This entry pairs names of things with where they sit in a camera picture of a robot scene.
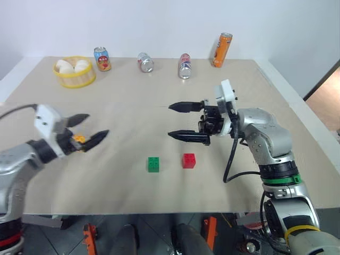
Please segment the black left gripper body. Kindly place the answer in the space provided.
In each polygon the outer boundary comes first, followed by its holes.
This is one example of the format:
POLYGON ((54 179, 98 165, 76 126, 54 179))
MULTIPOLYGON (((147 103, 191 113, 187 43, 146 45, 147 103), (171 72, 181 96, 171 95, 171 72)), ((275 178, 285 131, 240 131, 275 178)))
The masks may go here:
POLYGON ((69 129, 66 129, 66 126, 62 133, 56 136, 56 141, 59 147, 61 148, 64 155, 68 156, 76 151, 83 151, 83 143, 76 141, 73 138, 73 132, 69 129))

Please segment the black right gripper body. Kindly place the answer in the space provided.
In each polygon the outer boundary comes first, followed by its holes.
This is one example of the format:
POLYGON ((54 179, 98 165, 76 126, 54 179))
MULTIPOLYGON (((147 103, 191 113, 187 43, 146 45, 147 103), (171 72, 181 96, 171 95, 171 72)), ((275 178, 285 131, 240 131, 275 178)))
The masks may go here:
POLYGON ((203 114, 198 122, 199 132, 208 135, 221 133, 224 124, 224 118, 219 112, 217 106, 210 106, 207 100, 201 102, 203 114))

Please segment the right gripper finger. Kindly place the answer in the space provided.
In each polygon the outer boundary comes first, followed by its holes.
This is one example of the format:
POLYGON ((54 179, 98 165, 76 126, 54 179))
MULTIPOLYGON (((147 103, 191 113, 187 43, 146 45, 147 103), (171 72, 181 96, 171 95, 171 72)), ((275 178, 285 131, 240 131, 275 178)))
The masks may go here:
POLYGON ((205 107, 204 101, 199 102, 181 101, 169 105, 168 108, 180 113, 189 113, 200 112, 202 109, 204 109, 204 107, 205 107))
POLYGON ((195 132, 194 130, 177 130, 177 131, 168 132, 168 135, 176 140, 180 140, 184 142, 201 143, 205 146, 210 145, 209 134, 202 133, 202 132, 195 132))

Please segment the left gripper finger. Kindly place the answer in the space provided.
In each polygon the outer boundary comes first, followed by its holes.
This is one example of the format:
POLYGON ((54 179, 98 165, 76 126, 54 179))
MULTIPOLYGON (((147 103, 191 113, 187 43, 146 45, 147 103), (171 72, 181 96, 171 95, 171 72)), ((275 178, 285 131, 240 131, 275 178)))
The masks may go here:
POLYGON ((103 130, 92 135, 88 141, 83 144, 83 151, 87 152, 99 145, 108 135, 109 130, 103 130))
POLYGON ((66 120, 66 129, 73 128, 79 125, 89 116, 90 116, 89 114, 75 114, 73 116, 68 117, 66 120))

